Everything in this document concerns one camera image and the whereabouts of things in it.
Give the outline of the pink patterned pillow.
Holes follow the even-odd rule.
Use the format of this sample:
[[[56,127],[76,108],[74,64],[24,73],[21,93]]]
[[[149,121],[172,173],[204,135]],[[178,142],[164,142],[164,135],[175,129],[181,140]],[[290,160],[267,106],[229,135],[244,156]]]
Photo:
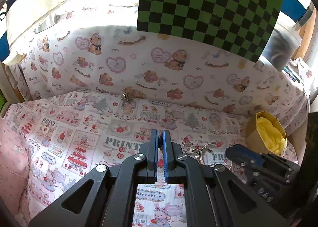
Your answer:
[[[12,215],[18,214],[21,195],[29,176],[25,143],[1,118],[1,198]]]

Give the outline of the octagonal cardboard jewelry box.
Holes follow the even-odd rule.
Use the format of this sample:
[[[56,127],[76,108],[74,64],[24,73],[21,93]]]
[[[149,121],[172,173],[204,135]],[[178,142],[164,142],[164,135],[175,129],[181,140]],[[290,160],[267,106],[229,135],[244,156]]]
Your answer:
[[[273,115],[271,115],[270,113],[268,113],[266,111],[262,111],[262,112],[256,113],[250,119],[250,121],[247,123],[247,127],[246,127],[247,144],[248,144],[249,148],[254,152],[265,153],[265,154],[267,154],[267,153],[274,154],[265,147],[265,145],[264,145],[264,143],[263,143],[263,141],[262,141],[262,139],[257,131],[257,118],[259,118],[259,117],[265,117],[266,119],[268,119],[273,124],[273,126],[275,128],[277,128],[284,135],[284,137],[286,138],[286,141],[287,141],[287,136],[286,136],[285,130],[281,126],[278,119],[276,117],[274,117]]]

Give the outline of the yellow tissue in box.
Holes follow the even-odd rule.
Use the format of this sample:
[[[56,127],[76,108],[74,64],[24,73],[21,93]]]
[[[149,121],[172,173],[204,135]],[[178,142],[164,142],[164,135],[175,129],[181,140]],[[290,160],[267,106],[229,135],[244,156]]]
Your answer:
[[[257,131],[269,151],[278,156],[283,154],[287,146],[286,138],[268,119],[257,118]]]

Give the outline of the clear plastic tub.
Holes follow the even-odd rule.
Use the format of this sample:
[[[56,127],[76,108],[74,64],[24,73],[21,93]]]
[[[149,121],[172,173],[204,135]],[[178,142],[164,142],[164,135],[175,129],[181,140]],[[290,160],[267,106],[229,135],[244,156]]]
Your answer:
[[[302,39],[292,28],[276,23],[272,34],[262,52],[262,56],[281,72],[292,55],[301,45]]]

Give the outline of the small silver earring charm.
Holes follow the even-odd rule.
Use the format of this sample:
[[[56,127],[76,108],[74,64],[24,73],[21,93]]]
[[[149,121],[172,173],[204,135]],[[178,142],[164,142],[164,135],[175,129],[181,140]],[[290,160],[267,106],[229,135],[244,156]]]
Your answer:
[[[121,95],[121,99],[125,102],[130,102],[132,100],[132,97],[128,93],[123,93]]]

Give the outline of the green black checkerboard board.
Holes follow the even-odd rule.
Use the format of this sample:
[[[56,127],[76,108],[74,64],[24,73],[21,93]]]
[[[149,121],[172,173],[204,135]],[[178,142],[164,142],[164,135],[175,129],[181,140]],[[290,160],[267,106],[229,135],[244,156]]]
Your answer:
[[[137,29],[194,40],[256,62],[283,0],[139,0]]]

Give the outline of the teddy bear print blanket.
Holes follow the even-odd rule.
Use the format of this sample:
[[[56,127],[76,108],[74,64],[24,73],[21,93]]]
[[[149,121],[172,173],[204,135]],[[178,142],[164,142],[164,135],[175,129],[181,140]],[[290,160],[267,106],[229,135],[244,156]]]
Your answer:
[[[7,18],[8,63],[20,66],[34,99],[87,89],[239,115],[267,111],[290,131],[303,123],[305,91],[264,58],[140,32],[136,7],[76,1],[36,16],[19,7]]]

